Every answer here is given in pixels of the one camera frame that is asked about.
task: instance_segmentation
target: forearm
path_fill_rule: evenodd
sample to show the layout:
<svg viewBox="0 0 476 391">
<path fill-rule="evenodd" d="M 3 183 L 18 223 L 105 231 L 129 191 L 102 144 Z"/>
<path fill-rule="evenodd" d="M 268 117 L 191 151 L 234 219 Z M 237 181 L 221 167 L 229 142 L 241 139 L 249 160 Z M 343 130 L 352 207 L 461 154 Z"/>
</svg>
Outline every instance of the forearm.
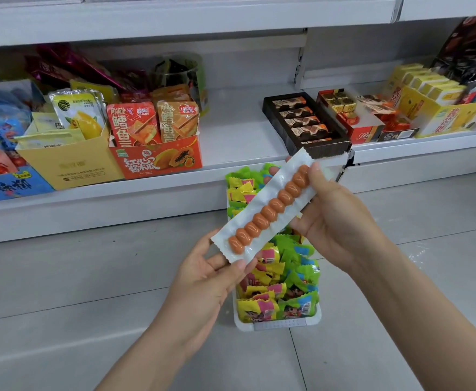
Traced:
<svg viewBox="0 0 476 391">
<path fill-rule="evenodd" d="M 182 367 L 182 346 L 167 329 L 151 326 L 117 361 L 96 391 L 161 391 L 169 387 Z"/>
<path fill-rule="evenodd" d="M 476 390 L 476 328 L 387 241 L 352 278 L 425 389 Z"/>
</svg>

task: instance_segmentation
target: orange display box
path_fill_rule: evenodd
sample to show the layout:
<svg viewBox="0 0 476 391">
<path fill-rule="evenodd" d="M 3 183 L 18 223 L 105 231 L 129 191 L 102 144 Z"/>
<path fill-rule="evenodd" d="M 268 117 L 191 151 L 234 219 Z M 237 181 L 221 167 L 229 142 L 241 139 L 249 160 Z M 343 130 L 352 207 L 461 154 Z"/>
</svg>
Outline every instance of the orange display box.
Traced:
<svg viewBox="0 0 476 391">
<path fill-rule="evenodd" d="M 130 147 L 110 146 L 126 180 L 161 176 L 202 167 L 199 132 L 168 143 Z"/>
</svg>

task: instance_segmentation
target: white plastic packaging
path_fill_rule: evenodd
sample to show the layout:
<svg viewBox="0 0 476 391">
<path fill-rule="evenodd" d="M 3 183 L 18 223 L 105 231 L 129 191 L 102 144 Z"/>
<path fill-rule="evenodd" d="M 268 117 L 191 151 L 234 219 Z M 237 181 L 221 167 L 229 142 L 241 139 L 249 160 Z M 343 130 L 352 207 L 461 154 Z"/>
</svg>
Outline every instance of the white plastic packaging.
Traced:
<svg viewBox="0 0 476 391">
<path fill-rule="evenodd" d="M 261 209 L 266 206 L 270 199 L 278 196 L 278 192 L 285 188 L 285 185 L 292 180 L 292 177 L 301 165 L 310 166 L 314 160 L 310 157 L 307 151 L 300 149 L 268 182 L 265 187 L 254 197 L 254 199 L 247 205 L 247 207 L 231 219 L 216 235 L 212 237 L 212 241 L 220 249 L 222 254 L 233 263 L 239 259 L 245 259 L 247 263 L 253 260 L 254 256 L 263 248 L 263 246 L 271 240 L 276 233 L 282 230 L 287 224 L 300 213 L 300 211 L 307 205 L 314 197 L 316 192 L 311 186 L 303 189 L 301 195 L 294 199 L 294 203 L 288 205 L 285 211 L 278 214 L 278 219 L 270 223 L 269 227 L 262 230 L 260 236 L 254 238 L 252 242 L 245 246 L 242 254 L 235 254 L 229 245 L 229 237 L 236 234 L 236 230 L 243 228 L 246 223 L 252 221 L 253 216 L 259 213 Z M 326 170 L 326 177 L 332 173 Z"/>
</svg>

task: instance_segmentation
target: pink snack package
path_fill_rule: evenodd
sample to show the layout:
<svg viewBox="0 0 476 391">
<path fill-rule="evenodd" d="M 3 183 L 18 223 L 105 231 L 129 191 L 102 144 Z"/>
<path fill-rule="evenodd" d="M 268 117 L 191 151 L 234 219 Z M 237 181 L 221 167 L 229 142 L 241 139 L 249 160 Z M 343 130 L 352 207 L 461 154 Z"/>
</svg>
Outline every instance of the pink snack package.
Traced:
<svg viewBox="0 0 476 391">
<path fill-rule="evenodd" d="M 91 83 L 111 85 L 121 92 L 133 92 L 136 89 L 130 82 L 116 78 L 98 63 L 72 50 L 69 44 L 39 44 L 37 53 L 49 63 L 57 65 Z"/>
</svg>

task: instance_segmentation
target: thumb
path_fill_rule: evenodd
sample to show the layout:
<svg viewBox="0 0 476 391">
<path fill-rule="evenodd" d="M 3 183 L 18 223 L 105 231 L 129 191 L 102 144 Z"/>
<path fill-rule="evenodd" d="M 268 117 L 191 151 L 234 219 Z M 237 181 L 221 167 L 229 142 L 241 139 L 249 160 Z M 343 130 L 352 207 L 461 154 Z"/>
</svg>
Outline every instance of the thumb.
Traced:
<svg viewBox="0 0 476 391">
<path fill-rule="evenodd" d="M 330 192 L 339 189 L 338 184 L 326 180 L 318 162 L 314 162 L 312 163 L 312 166 L 310 166 L 308 178 L 310 180 L 310 185 L 314 188 L 316 194 L 321 199 L 325 199 Z"/>
<path fill-rule="evenodd" d="M 247 264 L 244 259 L 231 263 L 230 266 L 220 269 L 213 281 L 219 288 L 229 290 L 243 279 L 246 266 Z"/>
</svg>

